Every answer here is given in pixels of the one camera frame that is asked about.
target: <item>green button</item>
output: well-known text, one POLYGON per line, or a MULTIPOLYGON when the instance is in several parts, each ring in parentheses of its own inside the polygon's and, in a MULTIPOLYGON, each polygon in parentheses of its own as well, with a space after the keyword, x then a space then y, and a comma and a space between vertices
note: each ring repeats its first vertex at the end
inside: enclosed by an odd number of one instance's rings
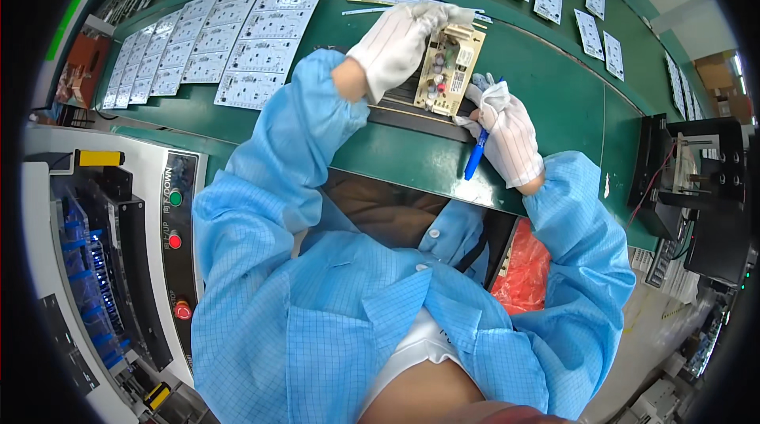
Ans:
POLYGON ((172 204, 172 206, 175 206, 175 207, 179 206, 180 204, 182 204, 182 194, 179 193, 178 191, 172 191, 169 194, 169 202, 172 204))

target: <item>white machine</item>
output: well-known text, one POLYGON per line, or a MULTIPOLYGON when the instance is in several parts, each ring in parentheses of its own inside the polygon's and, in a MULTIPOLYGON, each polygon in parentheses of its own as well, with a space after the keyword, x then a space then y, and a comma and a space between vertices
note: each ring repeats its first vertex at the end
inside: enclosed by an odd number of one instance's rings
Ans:
POLYGON ((28 129, 27 160, 45 154, 56 160, 22 166, 36 296, 87 401, 105 422, 137 422, 150 403, 125 385, 135 367, 171 387, 193 386, 190 318, 204 284, 191 211, 205 185, 207 155, 106 132, 28 129), (120 151, 123 164, 75 166, 77 150, 120 151), (102 298, 83 299, 92 289, 87 280, 102 298))

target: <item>barcode label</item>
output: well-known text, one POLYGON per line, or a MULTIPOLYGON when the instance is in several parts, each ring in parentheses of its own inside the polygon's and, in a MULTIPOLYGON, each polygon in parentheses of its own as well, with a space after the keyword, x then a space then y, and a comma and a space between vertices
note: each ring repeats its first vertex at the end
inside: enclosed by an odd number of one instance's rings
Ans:
POLYGON ((464 73, 461 71, 454 72, 454 78, 451 81, 451 94, 461 94, 464 92, 464 73))

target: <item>person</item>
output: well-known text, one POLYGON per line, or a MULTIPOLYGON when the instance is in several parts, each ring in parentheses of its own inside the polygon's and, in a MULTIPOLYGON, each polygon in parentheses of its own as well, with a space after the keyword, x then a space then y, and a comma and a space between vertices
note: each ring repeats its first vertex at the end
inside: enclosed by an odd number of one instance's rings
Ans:
POLYGON ((194 379, 220 421, 561 422, 599 390, 635 285, 625 233, 598 200, 599 168, 542 158, 506 82, 468 87, 478 122, 458 122, 489 131, 486 158, 551 253, 544 310, 509 316, 453 267, 478 243, 481 207, 448 201, 416 248, 390 248, 320 190, 367 100, 413 74, 433 30, 472 20, 397 5, 347 55, 303 58, 195 199, 194 379))

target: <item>green workbench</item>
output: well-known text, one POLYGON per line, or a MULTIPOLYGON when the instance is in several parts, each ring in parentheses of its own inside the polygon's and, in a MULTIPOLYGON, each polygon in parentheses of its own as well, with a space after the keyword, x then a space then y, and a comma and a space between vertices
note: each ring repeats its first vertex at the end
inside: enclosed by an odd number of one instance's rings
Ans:
MULTIPOLYGON (((190 0, 157 0, 119 25, 114 39, 129 34, 181 8, 190 0)), ((603 61, 586 56, 581 48, 574 8, 584 10, 585 0, 563 0, 562 24, 533 13, 533 0, 442 0, 480 8, 494 20, 487 24, 486 41, 477 70, 503 76, 510 90, 525 104, 537 131, 542 155, 580 150, 602 170, 600 200, 615 219, 625 224, 631 210, 625 206, 638 149, 638 119, 642 114, 665 112, 680 120, 673 107, 666 49, 641 19, 654 8, 641 0, 606 0, 606 17, 597 20, 622 45, 625 82, 606 72, 603 61)), ((343 16, 341 12, 372 7, 345 0, 321 0, 296 59, 315 45, 351 46, 372 26, 379 13, 343 16)), ((677 44, 670 39, 669 44, 677 44)), ((706 105, 698 78, 683 63, 680 45, 668 46, 690 78, 701 104, 706 105)), ((109 53, 102 79, 109 78, 118 49, 109 53)), ((101 83, 97 95, 105 93, 101 83)), ((253 131, 258 112, 214 106, 215 84, 184 84, 176 96, 151 97, 146 105, 129 106, 112 113, 239 144, 253 131)), ((463 180, 471 146, 443 137, 399 127, 369 123, 349 139, 332 166, 412 188, 441 194, 485 207, 524 214, 520 195, 505 190, 493 168, 483 163, 470 182, 463 180)), ((656 239, 634 222, 629 244, 654 249, 656 239)))

